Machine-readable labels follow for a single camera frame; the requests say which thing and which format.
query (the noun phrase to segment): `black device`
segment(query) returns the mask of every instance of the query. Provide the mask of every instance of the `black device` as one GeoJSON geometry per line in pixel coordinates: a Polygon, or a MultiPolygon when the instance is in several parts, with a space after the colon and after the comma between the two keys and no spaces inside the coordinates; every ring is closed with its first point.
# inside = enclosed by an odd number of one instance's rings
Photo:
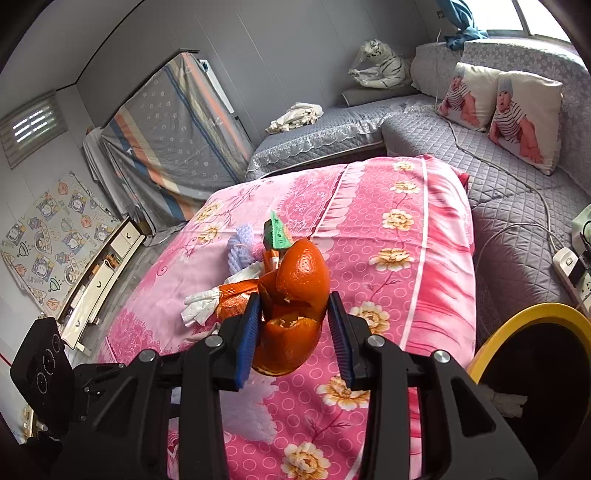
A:
{"type": "MultiPolygon", "coordinates": [[[[188,351],[160,356],[147,349],[128,366],[84,364],[72,370],[60,362],[61,371],[52,375],[73,378],[72,389],[40,393],[33,373],[57,327],[53,319],[37,320],[11,375],[40,420],[61,438],[51,478],[165,479],[168,420],[180,414],[180,478],[228,479],[219,390],[237,391],[248,377],[260,321],[260,300],[253,294],[242,316],[226,319],[217,335],[188,351]],[[170,395],[178,386],[180,411],[174,412],[170,395]]],[[[372,335],[364,319],[345,313],[336,292],[330,295],[329,323],[347,386],[371,390],[360,479],[408,479],[409,388],[417,388],[420,399],[423,478],[537,479],[517,437],[447,352],[403,352],[372,335]]]]}

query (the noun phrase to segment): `yellow rim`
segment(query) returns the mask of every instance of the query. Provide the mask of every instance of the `yellow rim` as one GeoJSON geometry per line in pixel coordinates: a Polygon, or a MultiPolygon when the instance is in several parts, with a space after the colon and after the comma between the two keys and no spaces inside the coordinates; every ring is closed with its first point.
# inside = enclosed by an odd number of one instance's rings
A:
{"type": "Polygon", "coordinates": [[[519,312],[482,345],[467,368],[471,379],[476,383],[480,382],[486,367],[501,345],[521,329],[536,323],[555,323],[568,328],[579,338],[591,358],[591,323],[585,316],[563,303],[540,303],[519,312]]]}

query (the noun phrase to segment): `pink floral bedsheet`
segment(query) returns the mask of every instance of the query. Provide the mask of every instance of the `pink floral bedsheet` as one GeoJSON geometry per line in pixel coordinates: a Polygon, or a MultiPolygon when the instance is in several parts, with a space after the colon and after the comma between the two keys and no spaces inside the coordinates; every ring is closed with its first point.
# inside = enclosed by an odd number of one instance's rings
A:
{"type": "MultiPolygon", "coordinates": [[[[215,193],[177,235],[118,314],[100,361],[129,363],[142,349],[188,348],[189,294],[229,275],[226,243],[243,223],[260,238],[275,210],[295,238],[320,248],[345,309],[404,350],[449,351],[467,365],[475,345],[472,217],[457,174],[445,163],[373,158],[240,184],[215,193]]],[[[237,397],[249,426],[236,425],[222,398],[230,475],[241,480],[356,478],[368,392],[339,377],[327,322],[314,354],[280,378],[251,375],[237,397]]],[[[420,422],[411,390],[411,474],[420,473],[420,422]]],[[[169,475],[177,475],[178,433],[168,437],[169,475]]]]}

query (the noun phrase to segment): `white tiger toy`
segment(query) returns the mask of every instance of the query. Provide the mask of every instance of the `white tiger toy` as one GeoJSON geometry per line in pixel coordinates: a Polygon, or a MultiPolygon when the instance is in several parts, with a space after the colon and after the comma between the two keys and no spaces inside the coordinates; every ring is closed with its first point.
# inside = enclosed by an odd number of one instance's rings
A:
{"type": "Polygon", "coordinates": [[[369,88],[392,88],[411,83],[410,60],[403,59],[392,52],[392,49],[379,40],[367,40],[359,49],[359,54],[349,70],[355,81],[369,88]],[[364,61],[374,64],[366,70],[355,67],[364,61]]]}

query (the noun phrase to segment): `screw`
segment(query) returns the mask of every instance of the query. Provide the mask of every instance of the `screw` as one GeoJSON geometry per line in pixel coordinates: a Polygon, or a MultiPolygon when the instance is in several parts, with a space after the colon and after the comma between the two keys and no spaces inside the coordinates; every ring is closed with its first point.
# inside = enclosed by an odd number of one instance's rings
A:
{"type": "Polygon", "coordinates": [[[445,350],[437,350],[433,354],[433,358],[441,364],[446,364],[452,359],[449,353],[447,353],[445,350]]]}
{"type": "Polygon", "coordinates": [[[156,352],[151,348],[147,348],[146,350],[142,350],[138,357],[140,362],[151,362],[156,358],[156,352]]]}
{"type": "Polygon", "coordinates": [[[371,335],[367,340],[371,346],[381,347],[386,344],[386,340],[381,335],[371,335]]]}
{"type": "Polygon", "coordinates": [[[220,346],[223,343],[223,338],[219,335],[210,335],[205,339],[205,345],[212,348],[220,346]]]}

